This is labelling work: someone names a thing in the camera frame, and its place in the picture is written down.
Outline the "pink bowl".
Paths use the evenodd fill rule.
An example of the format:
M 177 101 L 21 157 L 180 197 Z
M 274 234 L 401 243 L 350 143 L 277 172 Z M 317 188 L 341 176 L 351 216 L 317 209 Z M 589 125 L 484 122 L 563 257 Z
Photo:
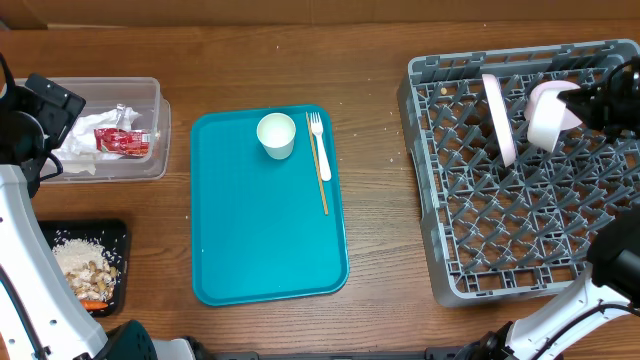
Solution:
M 580 88 L 579 85 L 573 82 L 565 81 L 565 80 L 552 80 L 552 81 L 547 81 L 537 85 L 529 95 L 529 99 L 524 110 L 524 118 L 527 121 L 532 119 L 533 112 L 537 106 L 538 99 L 544 91 L 547 91 L 547 90 L 566 91 L 566 90 L 575 90 L 579 88 Z M 562 120 L 561 129 L 570 130 L 572 128 L 579 127 L 581 125 L 582 125 L 582 121 L 577 116 L 575 116 L 571 111 L 566 109 L 563 120 Z

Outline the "white bowl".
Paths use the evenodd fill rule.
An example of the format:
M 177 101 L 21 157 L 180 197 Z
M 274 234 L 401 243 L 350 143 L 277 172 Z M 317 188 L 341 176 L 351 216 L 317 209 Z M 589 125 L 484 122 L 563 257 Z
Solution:
M 559 94 L 559 89 L 544 90 L 531 105 L 527 140 L 547 152 L 555 149 L 566 110 L 566 104 L 558 99 Z

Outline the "white napkin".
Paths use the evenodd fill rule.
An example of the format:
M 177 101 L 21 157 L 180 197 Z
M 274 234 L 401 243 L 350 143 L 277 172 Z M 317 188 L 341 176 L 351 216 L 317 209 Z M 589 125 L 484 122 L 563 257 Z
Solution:
M 133 108 L 118 104 L 107 112 L 79 117 L 59 149 L 53 154 L 62 162 L 69 173 L 88 171 L 95 173 L 98 160 L 116 160 L 123 154 L 104 152 L 96 143 L 96 129 L 120 129 L 131 131 L 132 124 L 141 117 Z

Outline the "large pink plate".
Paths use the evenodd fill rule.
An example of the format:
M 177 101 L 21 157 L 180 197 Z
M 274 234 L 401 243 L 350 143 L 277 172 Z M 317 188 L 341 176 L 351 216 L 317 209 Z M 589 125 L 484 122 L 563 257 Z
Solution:
M 500 154 L 505 167 L 515 163 L 517 151 L 513 140 L 513 134 L 507 111 L 502 97 L 501 86 L 498 79 L 492 74 L 483 74 L 484 85 L 490 114 L 492 117 L 494 133 L 500 149 Z

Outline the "red snack wrapper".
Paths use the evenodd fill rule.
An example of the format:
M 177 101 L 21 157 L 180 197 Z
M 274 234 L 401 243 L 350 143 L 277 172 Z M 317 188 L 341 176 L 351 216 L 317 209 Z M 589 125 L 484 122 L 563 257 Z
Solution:
M 94 136 L 96 148 L 103 153 L 144 157 L 151 146 L 151 135 L 144 131 L 99 128 L 94 130 Z

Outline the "nuts and rice pile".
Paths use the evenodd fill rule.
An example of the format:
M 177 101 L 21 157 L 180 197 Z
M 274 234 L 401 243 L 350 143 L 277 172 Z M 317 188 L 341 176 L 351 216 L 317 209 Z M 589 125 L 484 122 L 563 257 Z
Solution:
M 52 252 L 79 300 L 106 303 L 113 297 L 120 271 L 103 245 L 76 238 L 54 246 Z

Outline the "orange carrot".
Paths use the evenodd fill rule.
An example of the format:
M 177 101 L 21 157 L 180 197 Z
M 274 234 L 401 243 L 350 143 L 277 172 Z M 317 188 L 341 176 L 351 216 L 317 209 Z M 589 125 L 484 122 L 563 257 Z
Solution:
M 107 303 L 97 300 L 81 300 L 81 304 L 87 311 L 98 311 L 108 307 Z

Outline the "pale green cup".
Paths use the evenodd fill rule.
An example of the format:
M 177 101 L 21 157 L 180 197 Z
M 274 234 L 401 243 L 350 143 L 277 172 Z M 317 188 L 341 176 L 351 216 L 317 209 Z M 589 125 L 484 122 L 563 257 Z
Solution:
M 284 113 L 270 113 L 259 121 L 256 135 L 271 158 L 284 160 L 293 151 L 296 125 Z

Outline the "white plastic fork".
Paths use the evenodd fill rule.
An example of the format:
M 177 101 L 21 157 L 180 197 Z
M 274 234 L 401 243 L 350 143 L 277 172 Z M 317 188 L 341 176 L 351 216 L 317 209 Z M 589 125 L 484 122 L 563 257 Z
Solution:
M 316 146 L 317 146 L 317 155 L 319 160 L 321 179 L 324 182 L 328 182 L 332 178 L 332 173 L 331 173 L 331 169 L 330 169 L 330 165 L 329 165 L 329 161 L 328 161 L 328 157 L 327 157 L 326 149 L 324 145 L 324 140 L 323 140 L 324 127 L 323 127 L 320 114 L 318 112 L 313 112 L 310 115 L 310 122 L 311 122 L 311 130 L 315 137 Z

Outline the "wooden chopstick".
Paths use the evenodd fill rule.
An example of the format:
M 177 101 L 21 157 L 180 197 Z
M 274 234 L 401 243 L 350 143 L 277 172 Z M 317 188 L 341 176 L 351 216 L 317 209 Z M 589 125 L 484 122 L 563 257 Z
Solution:
M 309 117 L 309 113 L 308 112 L 305 112 L 305 117 L 306 117 L 306 122 L 307 122 L 307 127 L 308 127 L 311 151 L 312 151 L 315 170 L 316 170 L 316 175 L 317 175 L 319 192 L 320 192 L 322 205 L 323 205 L 323 211 L 324 211 L 324 215 L 328 216 L 329 215 L 329 209 L 328 209 L 328 205 L 327 205 L 327 201 L 326 201 L 326 195 L 325 195 L 325 191 L 324 191 L 323 180 L 321 179 L 321 171 L 320 171 L 320 166 L 319 166 L 319 161 L 318 161 L 318 156 L 317 156 L 317 149 L 316 149 L 316 144 L 315 144 L 315 140 L 314 140 L 314 135 L 313 135 L 313 132 L 312 132 L 312 129 L 311 129 L 311 121 L 310 121 L 310 117 Z

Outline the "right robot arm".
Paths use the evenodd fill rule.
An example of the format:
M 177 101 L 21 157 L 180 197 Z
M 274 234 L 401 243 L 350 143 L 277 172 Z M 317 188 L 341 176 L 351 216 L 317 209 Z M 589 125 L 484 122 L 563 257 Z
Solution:
M 572 115 L 612 143 L 639 131 L 639 59 L 614 68 L 588 88 L 544 90 L 528 114 L 527 139 L 552 152 L 564 119 Z M 456 353 L 458 359 L 556 359 L 601 325 L 639 313 L 639 209 L 620 213 L 600 229 L 587 252 L 588 267 L 530 316 L 508 322 Z

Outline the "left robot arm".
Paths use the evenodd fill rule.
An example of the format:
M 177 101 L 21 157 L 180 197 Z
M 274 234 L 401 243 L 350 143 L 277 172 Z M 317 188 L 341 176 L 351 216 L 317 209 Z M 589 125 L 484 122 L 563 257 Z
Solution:
M 31 74 L 1 98 L 1 335 L 13 359 L 207 359 L 190 337 L 154 340 L 131 320 L 105 331 L 68 285 L 35 217 L 41 170 L 83 110 L 79 95 Z

